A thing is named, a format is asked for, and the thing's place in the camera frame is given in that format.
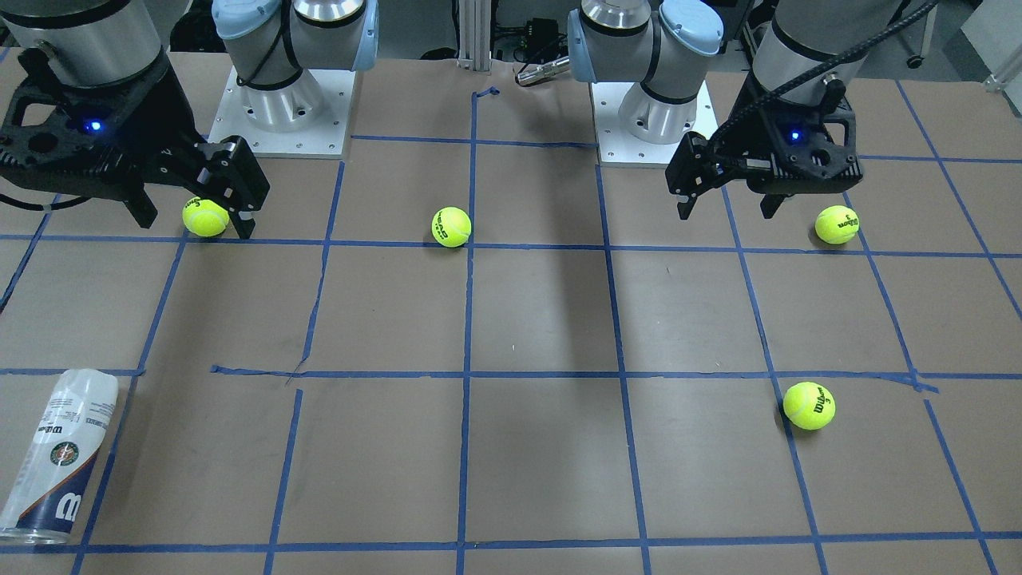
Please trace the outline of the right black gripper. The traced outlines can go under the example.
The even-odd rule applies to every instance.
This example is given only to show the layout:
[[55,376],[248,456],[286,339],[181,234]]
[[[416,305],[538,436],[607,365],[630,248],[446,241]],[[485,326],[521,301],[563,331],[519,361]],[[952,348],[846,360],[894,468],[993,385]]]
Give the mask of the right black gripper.
[[228,212],[251,239],[270,192],[241,136],[205,142],[167,54],[100,87],[63,84],[46,51],[18,55],[26,79],[2,123],[2,175],[25,189],[120,201],[139,227],[158,211],[144,187],[183,187]]

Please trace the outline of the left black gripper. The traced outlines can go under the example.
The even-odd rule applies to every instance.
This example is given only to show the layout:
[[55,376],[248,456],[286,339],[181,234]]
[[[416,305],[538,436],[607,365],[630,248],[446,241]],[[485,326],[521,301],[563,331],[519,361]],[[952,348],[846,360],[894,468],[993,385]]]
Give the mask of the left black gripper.
[[769,92],[749,75],[727,118],[730,128],[712,137],[712,151],[704,135],[683,135],[667,167],[667,191],[678,197],[679,218],[689,219],[701,194],[725,185],[727,176],[763,195],[759,208],[766,220],[793,194],[841,193],[857,185],[864,167],[846,83],[833,75],[815,86],[822,89],[815,105],[777,97],[741,116],[740,110]]

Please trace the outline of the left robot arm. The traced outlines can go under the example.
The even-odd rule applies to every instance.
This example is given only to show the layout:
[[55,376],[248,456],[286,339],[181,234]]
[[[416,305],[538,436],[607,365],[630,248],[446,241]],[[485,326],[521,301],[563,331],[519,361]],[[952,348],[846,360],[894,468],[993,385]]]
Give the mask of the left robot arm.
[[846,91],[869,51],[934,10],[924,1],[780,1],[751,71],[711,135],[676,121],[661,136],[654,114],[692,113],[725,26],[702,1],[580,1],[567,18],[578,81],[631,84],[621,119],[642,141],[675,145],[667,190],[679,218],[701,194],[741,180],[774,217],[796,194],[839,194],[864,178]]

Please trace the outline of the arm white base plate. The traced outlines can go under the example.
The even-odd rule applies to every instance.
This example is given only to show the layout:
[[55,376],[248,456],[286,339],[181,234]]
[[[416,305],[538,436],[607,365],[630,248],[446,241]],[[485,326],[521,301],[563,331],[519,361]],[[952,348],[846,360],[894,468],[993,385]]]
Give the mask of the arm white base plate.
[[617,167],[667,167],[690,131],[710,136],[718,128],[706,83],[698,95],[673,105],[657,101],[630,81],[591,84],[600,163]]
[[208,138],[240,136],[257,157],[342,160],[357,80],[355,71],[312,69],[263,91],[240,86],[231,69]]

